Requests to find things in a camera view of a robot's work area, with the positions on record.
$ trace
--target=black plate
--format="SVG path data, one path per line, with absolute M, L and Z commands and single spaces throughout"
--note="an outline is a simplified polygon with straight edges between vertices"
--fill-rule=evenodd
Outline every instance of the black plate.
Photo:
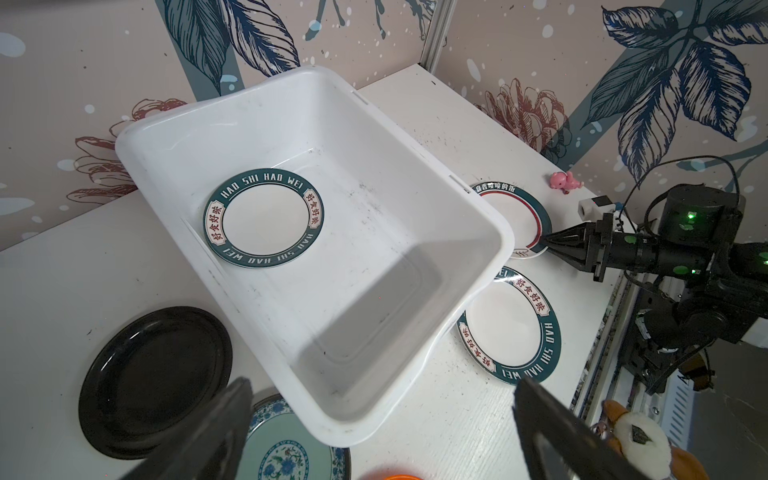
M 80 426 L 99 452 L 144 458 L 230 378 L 232 345 L 216 317 L 190 306 L 142 316 L 99 352 L 80 391 Z

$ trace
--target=blue floral plate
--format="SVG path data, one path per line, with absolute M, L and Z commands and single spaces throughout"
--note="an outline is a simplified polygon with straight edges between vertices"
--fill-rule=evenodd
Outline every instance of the blue floral plate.
M 316 440 L 280 395 L 258 402 L 236 480 L 349 480 L 349 449 Z

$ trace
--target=white table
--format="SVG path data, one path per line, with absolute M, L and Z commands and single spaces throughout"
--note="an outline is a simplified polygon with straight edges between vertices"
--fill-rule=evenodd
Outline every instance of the white table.
M 552 164 L 418 65 L 361 92 L 468 184 L 524 188 L 544 204 L 554 230 L 581 222 L 577 202 L 591 192 L 550 189 Z M 543 385 L 568 405 L 617 275 L 594 283 L 550 254 L 509 265 L 543 290 L 558 315 L 561 358 Z M 232 338 L 231 378 L 248 377 L 265 396 L 274 391 L 138 192 L 1 252 L 0 305 L 0 478 L 118 478 L 135 465 L 87 443 L 78 395 L 99 349 L 166 306 L 220 318 Z M 527 478 L 514 392 L 475 363 L 452 329 L 384 426 L 352 448 L 353 478 Z

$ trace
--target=dark floor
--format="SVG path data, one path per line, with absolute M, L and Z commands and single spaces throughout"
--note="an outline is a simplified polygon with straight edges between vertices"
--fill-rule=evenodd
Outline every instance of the dark floor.
M 717 340 L 714 392 L 696 394 L 688 449 L 710 478 L 768 478 L 768 349 Z

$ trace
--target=plate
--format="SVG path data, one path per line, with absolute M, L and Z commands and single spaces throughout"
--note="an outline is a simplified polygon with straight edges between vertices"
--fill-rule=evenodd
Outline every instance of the plate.
M 233 265 L 267 268 L 306 252 L 323 228 L 323 201 L 306 178 L 279 168 L 235 175 L 206 203 L 205 237 Z
M 527 191 L 502 182 L 482 182 L 472 187 L 512 226 L 515 246 L 511 258 L 525 259 L 541 255 L 547 247 L 538 241 L 552 233 L 552 222 L 544 207 Z
M 282 396 L 253 407 L 236 480 L 349 480 L 351 474 L 349 449 L 320 443 Z
M 210 313 L 172 306 L 122 329 L 96 355 L 80 390 L 85 438 L 113 458 L 144 458 L 212 399 L 232 369 L 227 330 Z
M 533 282 L 506 266 L 469 304 L 457 327 L 472 358 L 511 385 L 524 377 L 546 379 L 560 359 L 554 310 Z

